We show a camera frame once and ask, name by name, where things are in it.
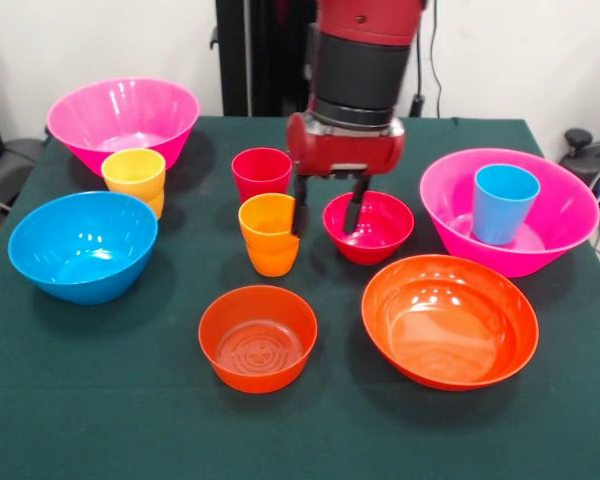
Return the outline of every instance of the red cup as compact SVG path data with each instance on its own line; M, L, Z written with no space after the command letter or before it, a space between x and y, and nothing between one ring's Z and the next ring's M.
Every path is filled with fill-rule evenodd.
M275 148L251 148L231 163L240 202L262 193L287 193L291 183L291 159Z

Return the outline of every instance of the orange cup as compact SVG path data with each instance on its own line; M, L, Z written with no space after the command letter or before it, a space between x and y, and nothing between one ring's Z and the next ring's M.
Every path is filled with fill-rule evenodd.
M298 256L300 239L291 234L294 202L289 195L264 193L251 197L238 211L249 259L260 275L285 275Z
M318 338L316 315L301 297L269 285L232 290L202 315L198 340L218 377L245 393L286 387Z

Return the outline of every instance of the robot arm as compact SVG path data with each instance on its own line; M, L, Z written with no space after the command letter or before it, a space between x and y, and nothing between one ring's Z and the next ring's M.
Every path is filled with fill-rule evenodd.
M318 0L309 106L287 126L295 235L306 228L310 177L357 179L345 222L351 233L371 177L400 159L405 132L394 108L425 6L426 0Z

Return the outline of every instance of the red bowl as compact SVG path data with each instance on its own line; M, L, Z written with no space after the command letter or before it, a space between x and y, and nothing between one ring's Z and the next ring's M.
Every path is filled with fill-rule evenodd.
M415 224L413 213L403 202L386 193L364 195L358 228L344 233L344 219L352 193L345 193L325 207L322 222L338 250L358 265L375 265L389 258L402 245Z
M463 258L419 255L383 268L362 296L364 327L407 377L472 390L522 370L538 346L531 303L509 280Z
M244 393L286 387L302 372L318 338L311 306L284 288L251 285L217 298L198 339L218 377Z

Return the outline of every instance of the yellow cup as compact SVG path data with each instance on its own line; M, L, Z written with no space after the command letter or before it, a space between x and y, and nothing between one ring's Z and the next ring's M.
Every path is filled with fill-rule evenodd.
M159 219L164 207L165 165L158 152L131 148L109 155L102 163L102 176L109 190L139 198Z
M289 195L264 193L251 197L238 211L249 259L260 275L285 275L298 256L300 239L291 234L294 202Z

